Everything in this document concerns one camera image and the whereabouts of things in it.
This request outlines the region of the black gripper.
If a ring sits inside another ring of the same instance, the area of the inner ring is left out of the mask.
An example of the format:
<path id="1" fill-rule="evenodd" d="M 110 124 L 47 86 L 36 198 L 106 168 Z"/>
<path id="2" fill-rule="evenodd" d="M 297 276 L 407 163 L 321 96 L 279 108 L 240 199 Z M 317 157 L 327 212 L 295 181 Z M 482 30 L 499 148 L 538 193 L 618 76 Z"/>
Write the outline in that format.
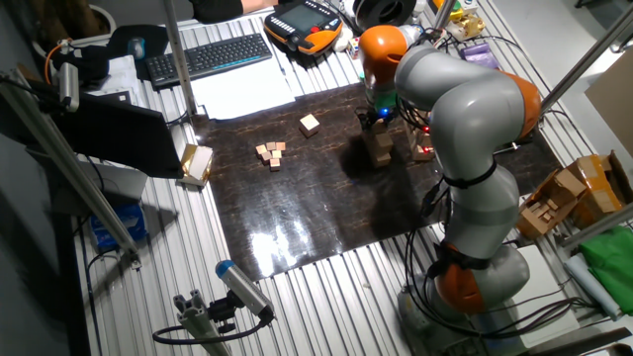
<path id="1" fill-rule="evenodd" d="M 389 124 L 389 128 L 396 130 L 399 127 L 400 118 L 396 107 L 369 108 L 366 113 L 357 115 L 362 130 L 369 130 L 371 124 Z"/>

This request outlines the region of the operator hand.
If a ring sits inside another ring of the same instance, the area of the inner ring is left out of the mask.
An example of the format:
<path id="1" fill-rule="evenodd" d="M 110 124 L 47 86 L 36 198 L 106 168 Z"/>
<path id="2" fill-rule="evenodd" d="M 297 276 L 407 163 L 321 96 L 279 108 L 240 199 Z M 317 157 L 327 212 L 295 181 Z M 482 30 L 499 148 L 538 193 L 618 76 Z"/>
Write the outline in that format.
<path id="1" fill-rule="evenodd" d="M 242 10 L 244 14 L 277 6 L 278 4 L 279 0 L 241 0 Z"/>

